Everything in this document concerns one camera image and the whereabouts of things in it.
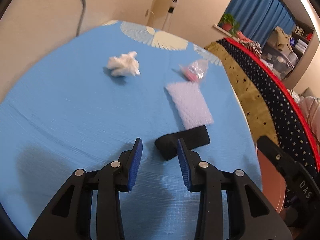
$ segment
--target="white crumpled tissue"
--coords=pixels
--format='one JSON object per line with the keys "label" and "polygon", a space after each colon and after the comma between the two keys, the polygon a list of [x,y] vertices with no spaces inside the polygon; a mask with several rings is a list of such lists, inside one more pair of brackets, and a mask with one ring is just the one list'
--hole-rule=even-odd
{"label": "white crumpled tissue", "polygon": [[111,75],[118,76],[136,76],[140,75],[139,62],[135,59],[137,53],[130,51],[128,54],[121,54],[121,57],[110,57],[108,62],[108,69],[111,69]]}

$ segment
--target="white foam pad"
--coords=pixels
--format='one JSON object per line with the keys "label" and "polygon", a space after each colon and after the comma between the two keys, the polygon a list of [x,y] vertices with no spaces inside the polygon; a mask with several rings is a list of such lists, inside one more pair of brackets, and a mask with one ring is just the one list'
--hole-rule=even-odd
{"label": "white foam pad", "polygon": [[213,123],[207,103],[197,83],[178,82],[167,85],[186,130]]}

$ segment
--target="black fabric strap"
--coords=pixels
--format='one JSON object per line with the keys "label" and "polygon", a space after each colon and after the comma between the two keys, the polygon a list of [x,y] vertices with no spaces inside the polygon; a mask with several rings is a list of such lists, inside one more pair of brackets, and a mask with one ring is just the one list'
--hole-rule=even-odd
{"label": "black fabric strap", "polygon": [[205,125],[163,135],[155,141],[155,145],[163,158],[167,161],[177,156],[177,142],[179,138],[183,138],[188,150],[210,143],[210,138]]}

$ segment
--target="power cord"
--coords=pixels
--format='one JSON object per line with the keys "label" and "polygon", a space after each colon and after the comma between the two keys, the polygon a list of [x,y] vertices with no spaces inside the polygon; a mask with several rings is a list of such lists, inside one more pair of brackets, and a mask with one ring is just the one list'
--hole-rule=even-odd
{"label": "power cord", "polygon": [[81,2],[82,2],[82,12],[81,12],[81,16],[80,16],[79,23],[78,23],[78,28],[77,28],[77,32],[76,32],[76,37],[78,37],[79,34],[80,34],[80,29],[81,29],[81,25],[82,25],[82,22],[83,22],[83,17],[84,17],[85,9],[86,9],[86,6],[87,6],[85,0],[81,0]]}

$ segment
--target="potted plant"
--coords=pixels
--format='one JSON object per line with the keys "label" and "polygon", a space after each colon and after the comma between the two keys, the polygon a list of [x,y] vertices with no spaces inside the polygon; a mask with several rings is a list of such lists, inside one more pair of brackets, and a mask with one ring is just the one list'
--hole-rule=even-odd
{"label": "potted plant", "polygon": [[222,18],[219,22],[221,28],[227,32],[230,32],[231,35],[235,35],[240,27],[240,24],[234,19],[231,13],[225,13],[222,15]]}

